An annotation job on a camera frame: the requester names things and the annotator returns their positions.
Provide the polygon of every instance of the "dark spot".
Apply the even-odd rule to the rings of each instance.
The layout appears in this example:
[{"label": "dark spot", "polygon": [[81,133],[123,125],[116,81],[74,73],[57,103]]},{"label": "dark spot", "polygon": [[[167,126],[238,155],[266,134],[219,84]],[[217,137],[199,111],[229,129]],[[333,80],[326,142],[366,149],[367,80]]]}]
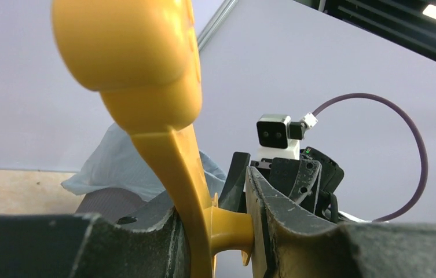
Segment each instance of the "dark spot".
[{"label": "dark spot", "polygon": [[131,223],[134,223],[137,221],[138,221],[138,218],[136,218],[136,217],[125,216],[125,217],[122,217],[119,220],[117,220],[117,224],[118,225],[126,225],[126,224],[131,224]]}]

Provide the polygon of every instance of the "yellow handle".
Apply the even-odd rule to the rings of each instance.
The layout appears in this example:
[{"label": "yellow handle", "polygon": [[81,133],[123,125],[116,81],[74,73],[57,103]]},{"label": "yellow handle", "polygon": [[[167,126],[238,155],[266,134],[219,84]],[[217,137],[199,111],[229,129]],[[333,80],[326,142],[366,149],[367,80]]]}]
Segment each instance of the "yellow handle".
[{"label": "yellow handle", "polygon": [[251,217],[212,206],[199,156],[192,123],[201,110],[201,76],[190,0],[54,0],[52,16],[67,68],[100,92],[172,198],[191,276],[212,277],[219,251],[250,253]]}]

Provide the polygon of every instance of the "curved cable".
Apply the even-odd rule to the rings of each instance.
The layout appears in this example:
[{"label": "curved cable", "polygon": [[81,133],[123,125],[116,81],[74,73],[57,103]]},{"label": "curved cable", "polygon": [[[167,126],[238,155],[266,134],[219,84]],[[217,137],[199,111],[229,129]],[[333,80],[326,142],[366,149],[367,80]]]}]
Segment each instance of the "curved cable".
[{"label": "curved cable", "polygon": [[411,129],[412,134],[414,135],[414,138],[417,143],[417,148],[419,150],[419,156],[420,156],[420,178],[419,178],[419,184],[417,185],[417,189],[414,192],[414,195],[411,197],[411,199],[399,210],[395,211],[394,213],[385,215],[383,217],[377,218],[373,220],[373,222],[384,222],[388,220],[395,219],[403,214],[405,214],[407,211],[409,211],[416,203],[419,201],[420,197],[422,196],[422,193],[424,192],[426,188],[427,183],[427,175],[429,171],[429,165],[428,165],[428,159],[427,159],[427,151],[426,146],[424,145],[424,141],[422,139],[422,136],[420,135],[419,129],[417,129],[416,124],[414,121],[405,113],[402,108],[398,107],[391,101],[374,95],[374,94],[366,94],[366,93],[353,93],[353,94],[344,94],[342,96],[335,97],[331,100],[328,100],[321,104],[317,109],[315,109],[312,114],[316,117],[320,112],[322,112],[324,109],[329,107],[330,105],[334,103],[338,103],[343,100],[348,100],[351,98],[364,98],[368,100],[374,100],[379,103],[382,103],[388,107],[390,107],[393,111],[395,111],[397,114],[399,114],[400,117],[402,117]]}]

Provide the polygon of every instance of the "white connector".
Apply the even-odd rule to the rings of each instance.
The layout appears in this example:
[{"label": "white connector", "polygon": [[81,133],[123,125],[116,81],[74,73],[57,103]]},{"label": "white connector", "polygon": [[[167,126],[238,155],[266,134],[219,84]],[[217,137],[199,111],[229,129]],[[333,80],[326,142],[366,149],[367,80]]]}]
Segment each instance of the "white connector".
[{"label": "white connector", "polygon": [[304,123],[308,129],[312,129],[318,123],[318,119],[312,113],[308,113],[301,119],[301,122]]},{"label": "white connector", "polygon": [[289,139],[288,148],[267,148],[259,147],[257,150],[257,161],[262,159],[287,158],[299,160],[299,140]]}]

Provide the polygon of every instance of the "yellow plastic toy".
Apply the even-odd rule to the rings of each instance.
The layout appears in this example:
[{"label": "yellow plastic toy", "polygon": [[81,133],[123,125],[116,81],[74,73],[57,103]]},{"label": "yellow plastic toy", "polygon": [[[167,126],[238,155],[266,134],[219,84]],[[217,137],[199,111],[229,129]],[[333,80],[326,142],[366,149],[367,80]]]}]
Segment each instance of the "yellow plastic toy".
[{"label": "yellow plastic toy", "polygon": [[250,258],[250,215],[212,202],[200,161],[192,123],[201,110],[201,73],[191,1],[54,0],[52,18],[67,68],[83,87],[100,92],[173,200],[191,277],[213,277],[221,251],[243,250]]}]

